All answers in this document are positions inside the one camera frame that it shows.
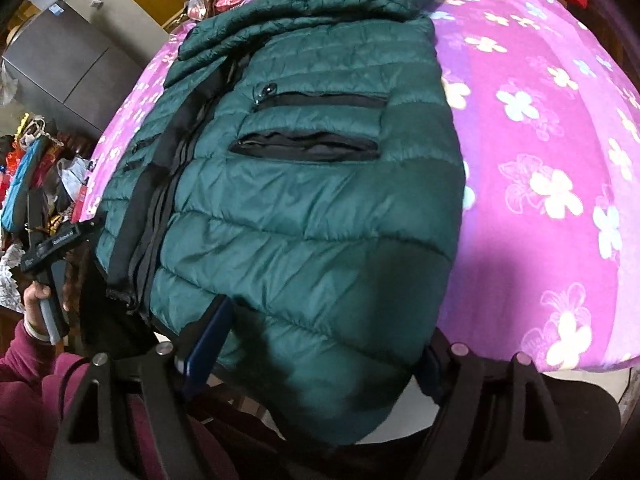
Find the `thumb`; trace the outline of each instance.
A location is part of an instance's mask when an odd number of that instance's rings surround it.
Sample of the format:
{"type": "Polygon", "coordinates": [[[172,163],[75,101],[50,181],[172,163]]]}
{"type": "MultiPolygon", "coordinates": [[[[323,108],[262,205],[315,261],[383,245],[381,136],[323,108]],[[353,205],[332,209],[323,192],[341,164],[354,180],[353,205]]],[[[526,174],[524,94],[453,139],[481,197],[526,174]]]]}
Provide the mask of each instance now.
{"type": "Polygon", "coordinates": [[[51,296],[51,289],[38,282],[33,282],[24,291],[24,307],[39,308],[40,300],[46,300],[51,296]]]}

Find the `white bracelet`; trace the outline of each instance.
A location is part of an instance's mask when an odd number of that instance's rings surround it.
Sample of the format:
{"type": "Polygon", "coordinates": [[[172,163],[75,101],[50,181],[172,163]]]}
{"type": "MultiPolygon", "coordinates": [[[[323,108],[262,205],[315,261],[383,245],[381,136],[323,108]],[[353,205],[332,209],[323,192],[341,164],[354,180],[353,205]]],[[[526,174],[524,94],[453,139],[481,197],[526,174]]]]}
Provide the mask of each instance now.
{"type": "Polygon", "coordinates": [[[34,339],[42,342],[49,342],[49,335],[42,335],[26,319],[24,320],[24,329],[27,331],[27,334],[29,334],[34,339]]]}

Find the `person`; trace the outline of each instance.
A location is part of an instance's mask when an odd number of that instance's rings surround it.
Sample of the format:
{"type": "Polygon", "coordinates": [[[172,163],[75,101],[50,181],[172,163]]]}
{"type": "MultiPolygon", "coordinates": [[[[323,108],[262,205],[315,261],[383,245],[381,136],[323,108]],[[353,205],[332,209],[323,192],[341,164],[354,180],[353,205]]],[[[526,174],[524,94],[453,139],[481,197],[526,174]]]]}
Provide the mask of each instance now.
{"type": "MultiPolygon", "coordinates": [[[[55,355],[40,313],[39,301],[51,294],[49,287],[31,283],[23,295],[24,320],[0,358],[0,476],[42,480],[59,427],[58,401],[65,373],[81,357],[55,355]]],[[[64,391],[68,409],[88,365],[73,371],[64,391]]],[[[130,400],[132,421],[145,478],[164,479],[154,447],[145,408],[140,398],[130,400]]],[[[200,447],[221,480],[237,480],[238,474],[226,452],[206,428],[192,419],[200,447]]]]}

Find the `bedsheet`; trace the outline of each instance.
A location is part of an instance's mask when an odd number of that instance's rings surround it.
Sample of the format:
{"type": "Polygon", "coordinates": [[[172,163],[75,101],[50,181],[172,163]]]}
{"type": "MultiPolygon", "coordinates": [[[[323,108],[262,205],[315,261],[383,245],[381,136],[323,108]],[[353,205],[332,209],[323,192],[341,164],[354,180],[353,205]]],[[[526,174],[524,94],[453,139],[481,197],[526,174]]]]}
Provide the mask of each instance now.
{"type": "MultiPolygon", "coordinates": [[[[483,356],[524,351],[540,370],[640,364],[638,92],[555,0],[440,0],[425,12],[467,173],[439,327],[483,356]]],[[[191,27],[105,131],[82,219],[191,27]]]]}

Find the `silver bolt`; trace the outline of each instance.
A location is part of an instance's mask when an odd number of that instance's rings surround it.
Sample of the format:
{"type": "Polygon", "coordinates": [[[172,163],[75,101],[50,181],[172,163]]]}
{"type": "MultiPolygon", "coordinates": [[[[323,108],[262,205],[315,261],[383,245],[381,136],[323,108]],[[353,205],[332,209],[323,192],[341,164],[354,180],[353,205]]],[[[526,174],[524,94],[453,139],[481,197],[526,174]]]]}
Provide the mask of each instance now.
{"type": "Polygon", "coordinates": [[[529,366],[533,362],[531,357],[526,355],[524,352],[518,352],[516,354],[516,361],[519,362],[522,366],[529,366]]]}
{"type": "Polygon", "coordinates": [[[453,343],[453,345],[451,345],[451,352],[458,357],[464,357],[469,353],[469,347],[464,343],[453,343]]]}
{"type": "Polygon", "coordinates": [[[109,356],[104,353],[96,354],[94,358],[91,360],[91,362],[96,366],[105,365],[107,364],[108,361],[109,361],[109,356]]]}
{"type": "Polygon", "coordinates": [[[169,355],[173,351],[174,344],[170,341],[164,341],[163,343],[156,345],[156,353],[158,355],[169,355]]]}

